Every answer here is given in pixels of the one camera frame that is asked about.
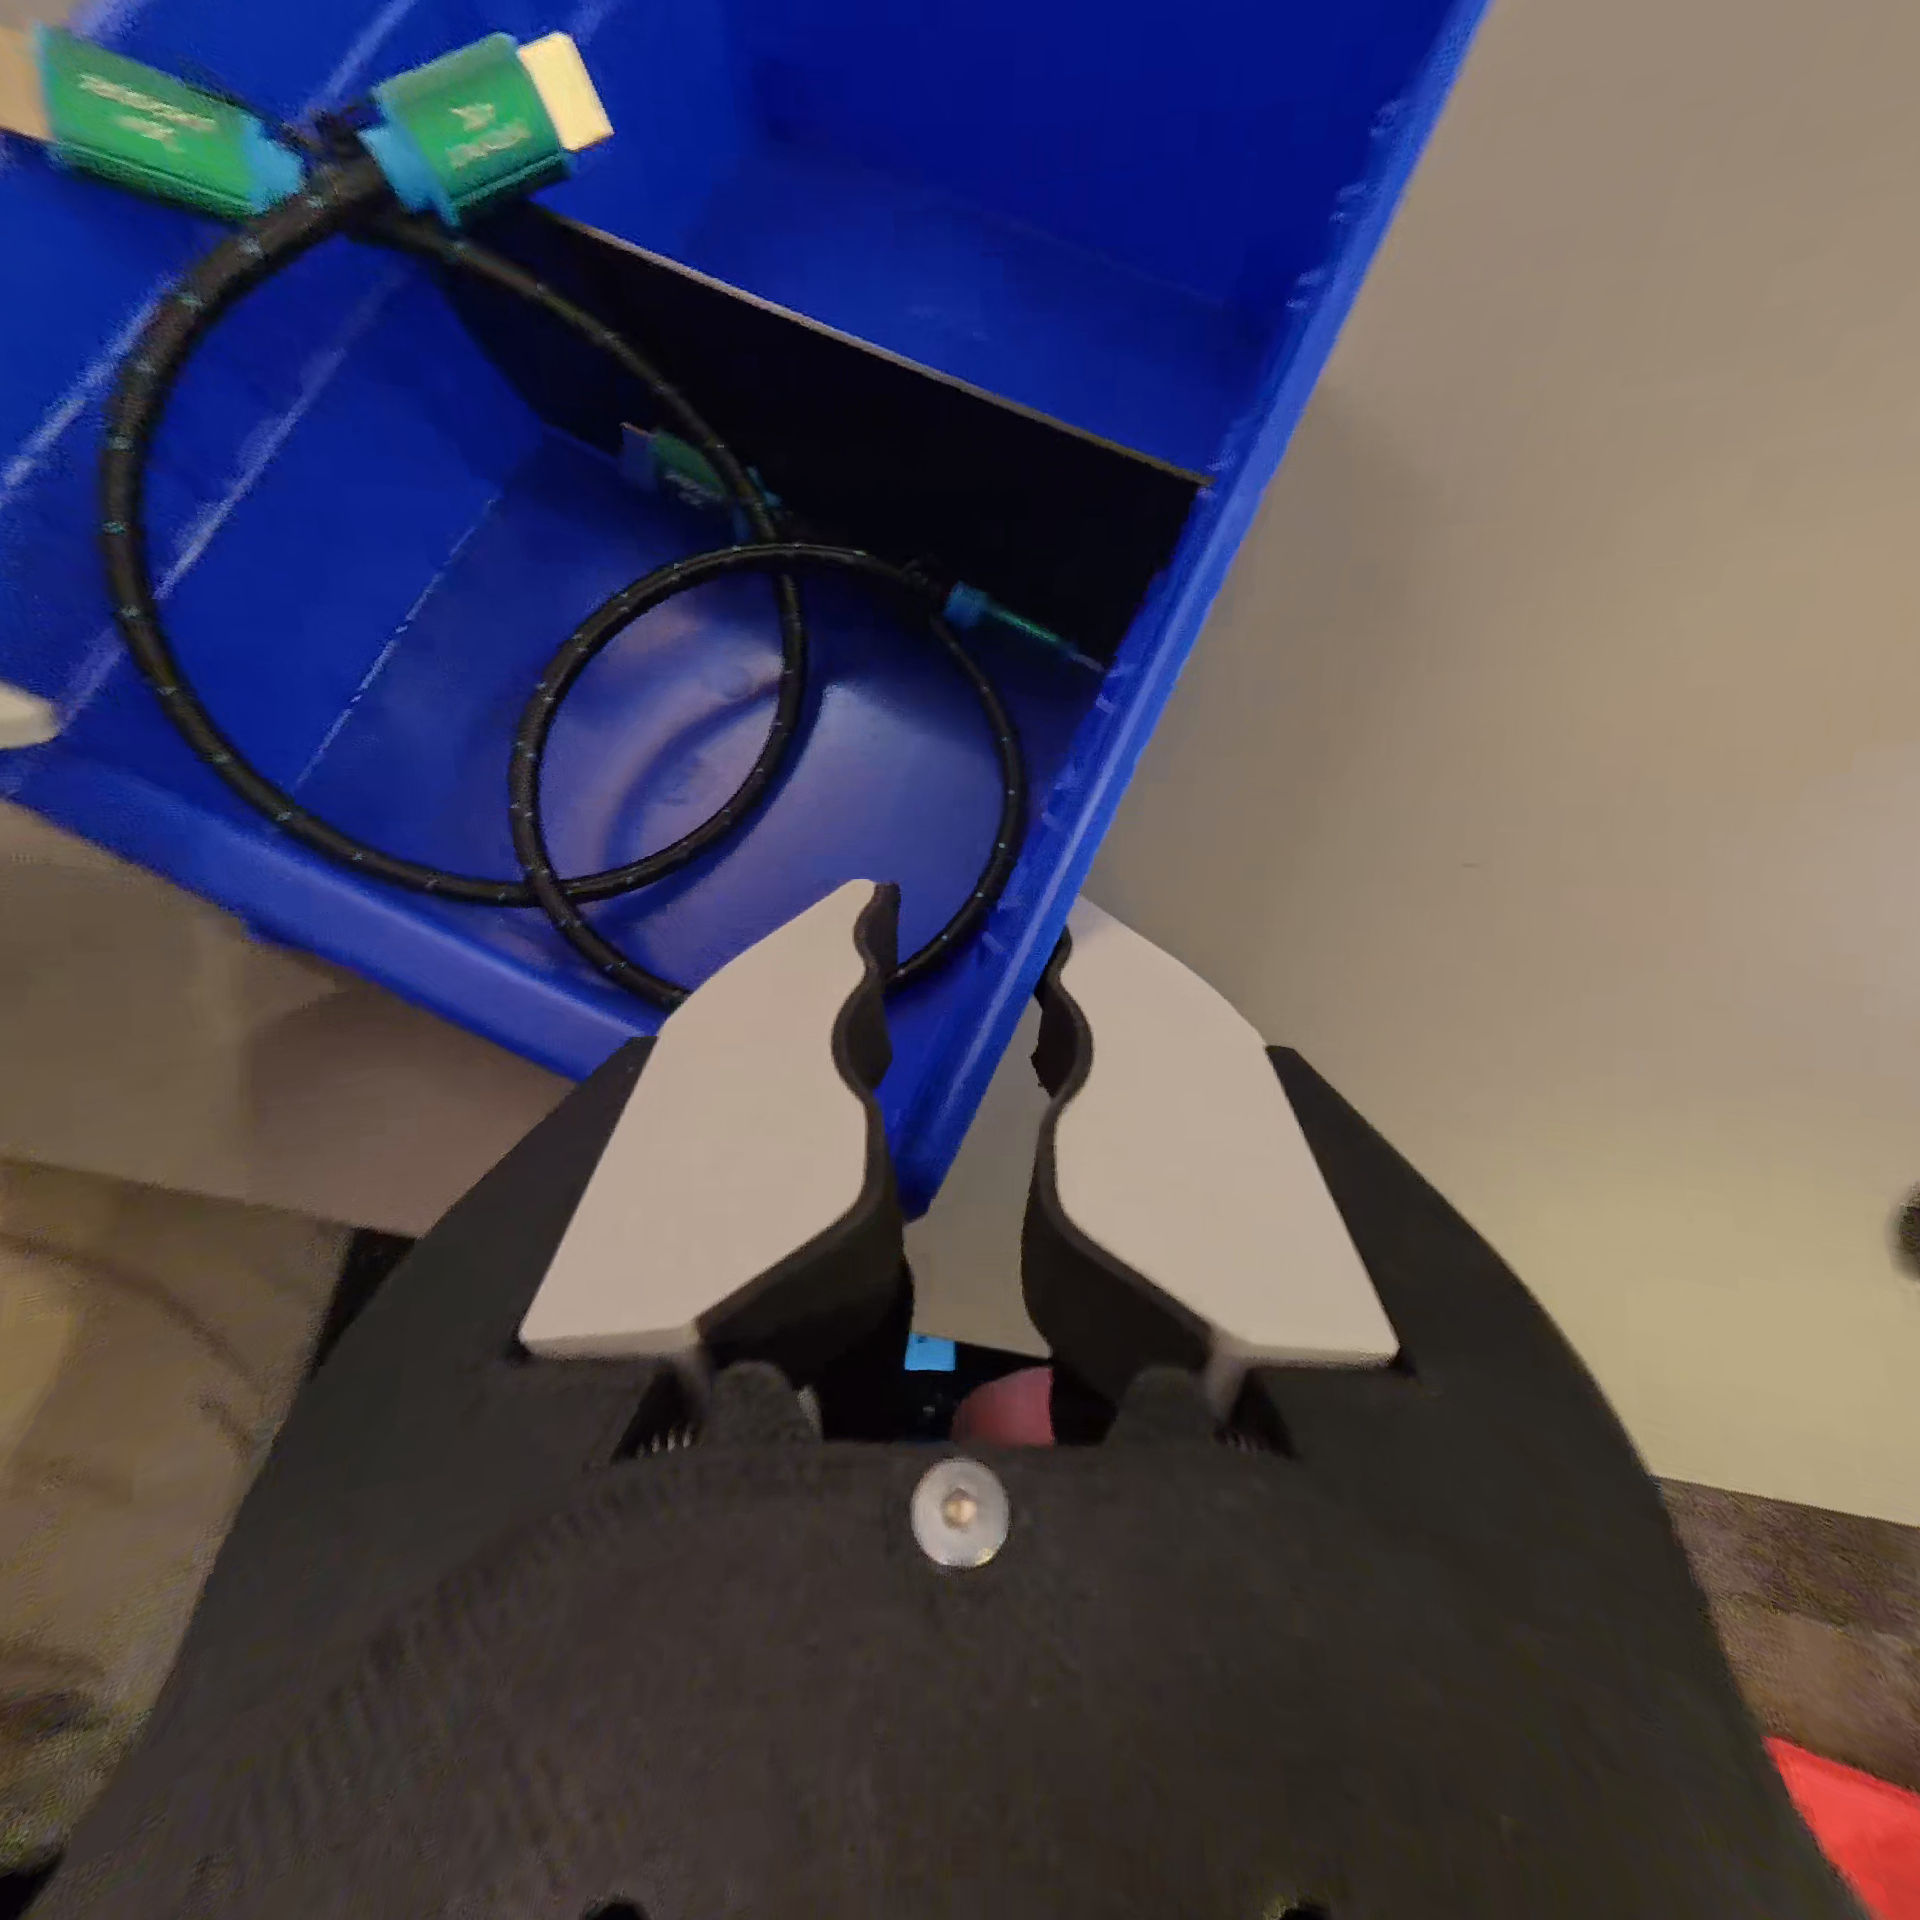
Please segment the black bin divider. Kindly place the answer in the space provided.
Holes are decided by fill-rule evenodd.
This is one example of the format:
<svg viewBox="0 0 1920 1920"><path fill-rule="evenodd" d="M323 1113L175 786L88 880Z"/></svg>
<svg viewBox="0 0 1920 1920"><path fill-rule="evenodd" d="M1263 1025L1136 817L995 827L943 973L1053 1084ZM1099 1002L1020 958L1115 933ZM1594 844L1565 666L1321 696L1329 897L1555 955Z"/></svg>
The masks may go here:
<svg viewBox="0 0 1920 1920"><path fill-rule="evenodd" d="M785 533L984 593L1106 666L1204 484L557 213L477 240L605 322L776 501Z"/></svg>

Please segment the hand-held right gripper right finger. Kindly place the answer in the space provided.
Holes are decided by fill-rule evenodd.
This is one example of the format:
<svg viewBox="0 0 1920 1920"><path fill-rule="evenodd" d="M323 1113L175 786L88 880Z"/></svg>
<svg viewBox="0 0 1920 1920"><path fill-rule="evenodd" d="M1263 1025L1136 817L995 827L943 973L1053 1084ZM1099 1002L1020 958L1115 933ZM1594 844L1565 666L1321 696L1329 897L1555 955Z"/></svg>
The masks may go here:
<svg viewBox="0 0 1920 1920"><path fill-rule="evenodd" d="M1263 1370L1401 1356L1277 1068L1221 990L1080 902L1037 1005L1023 1294L1068 1379L1115 1409L1170 1370L1223 1419Z"/></svg>

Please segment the red object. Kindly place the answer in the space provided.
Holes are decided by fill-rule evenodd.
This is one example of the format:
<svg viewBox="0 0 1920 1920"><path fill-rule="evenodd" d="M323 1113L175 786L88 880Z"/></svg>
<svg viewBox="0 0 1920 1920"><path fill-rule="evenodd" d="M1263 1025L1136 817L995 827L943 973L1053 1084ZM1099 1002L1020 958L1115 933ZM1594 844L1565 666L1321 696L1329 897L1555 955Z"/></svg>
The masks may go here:
<svg viewBox="0 0 1920 1920"><path fill-rule="evenodd" d="M1765 1740L1787 1794L1821 1854L1872 1918L1917 1918L1917 1793Z"/></svg>

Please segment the blue plastic bin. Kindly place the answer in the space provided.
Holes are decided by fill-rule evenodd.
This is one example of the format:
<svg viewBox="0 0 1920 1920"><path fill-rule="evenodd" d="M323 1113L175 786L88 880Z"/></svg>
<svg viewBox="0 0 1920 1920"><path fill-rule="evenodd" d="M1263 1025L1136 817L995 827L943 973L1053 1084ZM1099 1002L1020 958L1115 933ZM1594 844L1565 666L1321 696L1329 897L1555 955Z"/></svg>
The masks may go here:
<svg viewBox="0 0 1920 1920"><path fill-rule="evenodd" d="M1479 4L89 4L279 122L562 30L615 136L535 208L1204 490L1115 658L973 636L1031 774L986 931L889 1008L904 1204L948 1172L1423 155ZM4 800L583 1077L658 1012L533 905L300 848L181 741L98 557L103 405L220 237L4 144L4 681L63 733ZM329 240L197 349L151 452L160 621L215 724L392 857L519 880L513 733L612 593L728 545L623 472L632 376L519 300Z"/></svg>

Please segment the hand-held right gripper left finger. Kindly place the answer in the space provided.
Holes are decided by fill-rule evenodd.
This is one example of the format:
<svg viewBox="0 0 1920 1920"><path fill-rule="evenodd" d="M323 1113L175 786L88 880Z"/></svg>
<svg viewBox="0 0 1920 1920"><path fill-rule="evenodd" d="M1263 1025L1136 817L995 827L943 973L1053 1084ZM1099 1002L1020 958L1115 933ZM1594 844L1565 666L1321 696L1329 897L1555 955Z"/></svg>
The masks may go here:
<svg viewBox="0 0 1920 1920"><path fill-rule="evenodd" d="M898 905L844 882L665 1017L519 1321L529 1356L816 1385L904 1334L880 1113Z"/></svg>

